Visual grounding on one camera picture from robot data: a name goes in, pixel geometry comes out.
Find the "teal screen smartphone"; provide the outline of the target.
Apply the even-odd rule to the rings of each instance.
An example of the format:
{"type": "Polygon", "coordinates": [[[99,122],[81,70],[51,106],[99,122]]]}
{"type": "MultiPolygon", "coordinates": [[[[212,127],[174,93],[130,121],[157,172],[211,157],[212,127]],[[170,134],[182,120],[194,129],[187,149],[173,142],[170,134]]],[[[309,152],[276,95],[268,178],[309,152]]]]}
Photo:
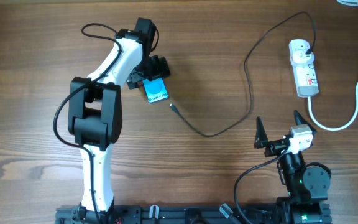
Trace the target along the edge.
{"type": "Polygon", "coordinates": [[[147,100],[150,104],[156,103],[169,98],[163,78],[149,81],[148,79],[142,81],[147,100]]]}

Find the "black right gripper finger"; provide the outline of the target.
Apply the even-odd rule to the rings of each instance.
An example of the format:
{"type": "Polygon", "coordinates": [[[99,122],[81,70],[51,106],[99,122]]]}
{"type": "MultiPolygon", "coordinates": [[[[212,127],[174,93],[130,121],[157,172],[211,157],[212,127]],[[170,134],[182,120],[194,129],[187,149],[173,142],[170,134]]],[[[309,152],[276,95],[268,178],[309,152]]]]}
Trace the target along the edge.
{"type": "Polygon", "coordinates": [[[312,125],[310,125],[310,123],[307,122],[297,110],[295,110],[293,114],[297,126],[306,124],[311,129],[312,133],[316,134],[316,129],[312,125]]]}
{"type": "Polygon", "coordinates": [[[256,134],[255,134],[254,147],[256,149],[265,148],[265,147],[267,147],[268,143],[269,143],[269,139],[268,139],[267,134],[265,132],[262,120],[258,116],[256,118],[256,134]]]}

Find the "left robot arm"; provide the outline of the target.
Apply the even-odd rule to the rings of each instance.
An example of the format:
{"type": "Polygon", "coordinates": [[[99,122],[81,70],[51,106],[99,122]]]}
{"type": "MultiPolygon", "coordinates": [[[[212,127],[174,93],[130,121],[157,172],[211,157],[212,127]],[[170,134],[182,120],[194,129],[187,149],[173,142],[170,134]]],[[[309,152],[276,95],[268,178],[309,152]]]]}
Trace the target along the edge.
{"type": "Polygon", "coordinates": [[[111,187],[111,153],[122,130],[124,85],[143,85],[146,95],[166,99],[164,78],[170,76],[167,60],[153,55],[159,41],[157,26],[138,18],[134,29],[115,31],[114,47],[102,64],[86,78],[70,83],[68,132],[81,151],[84,194],[72,222],[122,223],[124,215],[114,208],[111,187]]]}

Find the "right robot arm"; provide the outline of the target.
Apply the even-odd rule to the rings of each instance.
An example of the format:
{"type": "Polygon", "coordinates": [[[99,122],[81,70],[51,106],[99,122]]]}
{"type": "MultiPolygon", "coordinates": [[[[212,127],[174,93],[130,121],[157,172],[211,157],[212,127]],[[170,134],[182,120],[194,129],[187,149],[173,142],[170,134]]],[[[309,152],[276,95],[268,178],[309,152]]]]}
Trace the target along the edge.
{"type": "Polygon", "coordinates": [[[331,223],[328,199],[331,170],[319,163],[306,163],[302,152],[313,145],[316,129],[297,110],[295,125],[282,139],[270,141],[260,117],[256,119],[254,147],[265,149],[265,157],[273,157],[280,181],[288,196],[275,202],[276,223],[331,223]]]}

